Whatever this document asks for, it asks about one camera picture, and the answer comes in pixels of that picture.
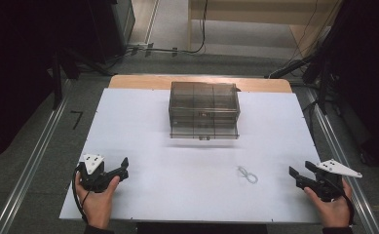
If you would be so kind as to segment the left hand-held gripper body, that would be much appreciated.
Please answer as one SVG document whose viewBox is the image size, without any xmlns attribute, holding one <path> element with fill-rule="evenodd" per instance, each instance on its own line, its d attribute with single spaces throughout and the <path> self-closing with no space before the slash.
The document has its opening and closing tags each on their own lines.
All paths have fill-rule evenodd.
<svg viewBox="0 0 379 234">
<path fill-rule="evenodd" d="M 81 185 L 88 191 L 96 193 L 107 189 L 111 178 L 104 170 L 104 157 L 94 154 L 84 154 L 80 162 Z"/>
</svg>

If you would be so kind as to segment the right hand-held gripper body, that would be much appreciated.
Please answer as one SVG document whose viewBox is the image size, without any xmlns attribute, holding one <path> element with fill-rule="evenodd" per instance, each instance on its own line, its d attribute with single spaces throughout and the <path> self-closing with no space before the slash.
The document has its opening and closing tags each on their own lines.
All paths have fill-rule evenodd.
<svg viewBox="0 0 379 234">
<path fill-rule="evenodd" d="M 342 176 L 362 178 L 362 173 L 330 159 L 315 164 L 316 182 L 321 186 L 316 190 L 324 202 L 330 202 L 343 194 Z"/>
</svg>

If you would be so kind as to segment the person's right hand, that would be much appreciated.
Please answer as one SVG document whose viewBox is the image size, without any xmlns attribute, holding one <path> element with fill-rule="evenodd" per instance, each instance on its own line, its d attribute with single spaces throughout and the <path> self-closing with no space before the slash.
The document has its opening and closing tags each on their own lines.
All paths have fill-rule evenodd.
<svg viewBox="0 0 379 234">
<path fill-rule="evenodd" d="M 324 227 L 350 227 L 350 209 L 344 197 L 339 197 L 333 202 L 323 202 L 309 187 L 304 188 L 307 197 L 316 207 Z"/>
</svg>

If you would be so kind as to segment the person's left hand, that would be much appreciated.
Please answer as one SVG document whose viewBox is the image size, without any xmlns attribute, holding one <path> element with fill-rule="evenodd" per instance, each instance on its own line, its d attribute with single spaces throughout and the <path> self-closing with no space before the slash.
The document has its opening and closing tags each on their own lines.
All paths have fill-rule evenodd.
<svg viewBox="0 0 379 234">
<path fill-rule="evenodd" d="M 80 183 L 81 174 L 77 173 L 75 177 L 75 189 L 81 203 L 88 225 L 108 229 L 111 212 L 112 198 L 120 182 L 120 178 L 115 176 L 110 181 L 107 189 L 101 193 L 89 192 L 83 188 Z"/>
</svg>

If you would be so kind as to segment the white board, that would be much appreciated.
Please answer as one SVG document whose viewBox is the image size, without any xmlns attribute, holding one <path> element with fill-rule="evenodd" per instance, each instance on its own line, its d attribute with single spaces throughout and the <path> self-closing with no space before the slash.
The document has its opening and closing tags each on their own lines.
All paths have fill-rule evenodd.
<svg viewBox="0 0 379 234">
<path fill-rule="evenodd" d="M 293 93 L 240 92 L 237 139 L 171 138 L 165 90 L 106 89 L 83 148 L 129 159 L 112 216 L 133 221 L 316 223 L 288 169 L 318 162 Z"/>
</svg>

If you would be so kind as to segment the wooden table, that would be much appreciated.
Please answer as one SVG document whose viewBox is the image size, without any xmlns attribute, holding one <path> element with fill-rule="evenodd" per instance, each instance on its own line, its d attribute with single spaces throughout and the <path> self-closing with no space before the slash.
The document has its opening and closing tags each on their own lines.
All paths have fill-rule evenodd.
<svg viewBox="0 0 379 234">
<path fill-rule="evenodd" d="M 171 83 L 176 82 L 207 82 L 233 83 L 242 92 L 291 93 L 289 82 L 285 79 L 238 78 L 209 75 L 115 75 L 108 85 L 111 89 L 145 89 L 169 90 Z"/>
</svg>

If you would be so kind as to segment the black metal stand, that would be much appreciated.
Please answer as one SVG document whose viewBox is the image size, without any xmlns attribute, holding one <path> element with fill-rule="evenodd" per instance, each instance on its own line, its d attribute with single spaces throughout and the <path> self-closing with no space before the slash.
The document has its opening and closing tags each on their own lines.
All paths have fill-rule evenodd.
<svg viewBox="0 0 379 234">
<path fill-rule="evenodd" d="M 314 85 L 316 80 L 319 80 L 318 95 L 312 106 L 317 105 L 323 114 L 326 114 L 326 83 L 331 74 L 332 51 L 338 43 L 339 35 L 343 33 L 344 24 L 351 14 L 350 8 L 354 4 L 354 0 L 336 0 L 336 2 L 340 3 L 340 9 L 337 12 L 334 23 L 318 47 L 305 57 L 310 57 L 313 60 L 306 64 L 307 69 L 302 75 L 304 85 Z"/>
<path fill-rule="evenodd" d="M 60 48 L 53 52 L 52 56 L 52 78 L 53 78 L 53 91 L 54 91 L 54 105 L 53 110 L 56 110 L 62 103 L 62 83 L 60 70 L 63 69 L 68 79 L 77 80 L 80 75 L 80 70 L 75 61 L 78 60 L 90 67 L 92 70 L 105 76 L 113 76 L 112 72 L 102 68 L 91 59 L 86 58 L 69 48 Z"/>
</svg>

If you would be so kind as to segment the clear plastic drawer box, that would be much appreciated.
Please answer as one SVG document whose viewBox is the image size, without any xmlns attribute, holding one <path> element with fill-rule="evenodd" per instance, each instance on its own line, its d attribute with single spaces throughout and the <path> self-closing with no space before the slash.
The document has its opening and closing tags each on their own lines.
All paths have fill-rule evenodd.
<svg viewBox="0 0 379 234">
<path fill-rule="evenodd" d="M 234 83 L 171 83 L 171 138 L 237 139 L 241 108 Z"/>
</svg>

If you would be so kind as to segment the black cabinet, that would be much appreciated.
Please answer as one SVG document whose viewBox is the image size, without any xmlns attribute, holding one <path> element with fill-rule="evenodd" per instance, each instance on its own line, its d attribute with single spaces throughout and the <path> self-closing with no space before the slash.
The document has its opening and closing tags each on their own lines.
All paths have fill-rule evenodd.
<svg viewBox="0 0 379 234">
<path fill-rule="evenodd" d="M 132 0 L 67 0 L 73 3 L 67 25 L 69 47 L 94 62 L 123 56 L 135 16 Z"/>
</svg>

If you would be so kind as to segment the light wooden furniture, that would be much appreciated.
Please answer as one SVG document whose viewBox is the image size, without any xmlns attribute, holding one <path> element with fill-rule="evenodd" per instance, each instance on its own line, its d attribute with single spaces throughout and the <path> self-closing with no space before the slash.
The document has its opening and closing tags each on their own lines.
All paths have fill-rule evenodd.
<svg viewBox="0 0 379 234">
<path fill-rule="evenodd" d="M 192 20 L 286 24 L 303 57 L 316 49 L 332 26 L 344 0 L 188 0 L 188 44 Z"/>
</svg>

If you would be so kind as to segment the metal floor rail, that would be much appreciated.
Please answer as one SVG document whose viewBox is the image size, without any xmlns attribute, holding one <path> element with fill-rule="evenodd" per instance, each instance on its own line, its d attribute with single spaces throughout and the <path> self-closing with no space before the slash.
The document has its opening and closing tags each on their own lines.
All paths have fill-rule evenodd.
<svg viewBox="0 0 379 234">
<path fill-rule="evenodd" d="M 53 110 L 48 117 L 47 123 L 33 148 L 27 163 L 19 176 L 16 186 L 6 200 L 4 208 L 0 214 L 0 234 L 7 234 L 19 211 L 19 207 L 27 193 L 29 185 L 43 159 L 45 151 L 51 141 L 56 130 L 57 123 L 65 109 L 69 100 L 70 92 L 75 82 L 73 80 L 65 80 L 62 86 L 61 103 Z"/>
<path fill-rule="evenodd" d="M 328 116 L 324 115 L 318 107 L 315 108 L 315 115 L 317 116 L 323 135 L 325 136 L 326 142 L 328 143 L 328 146 L 332 152 L 332 158 L 342 165 L 350 167 L 351 164 L 347 160 L 346 153 L 343 150 L 337 138 L 337 135 L 331 126 Z M 359 215 L 365 233 L 379 234 L 378 220 L 361 189 L 359 181 L 355 177 L 351 177 L 349 175 L 346 175 L 346 180 L 348 181 L 348 184 L 353 188 L 353 201 L 355 210 Z"/>
</svg>

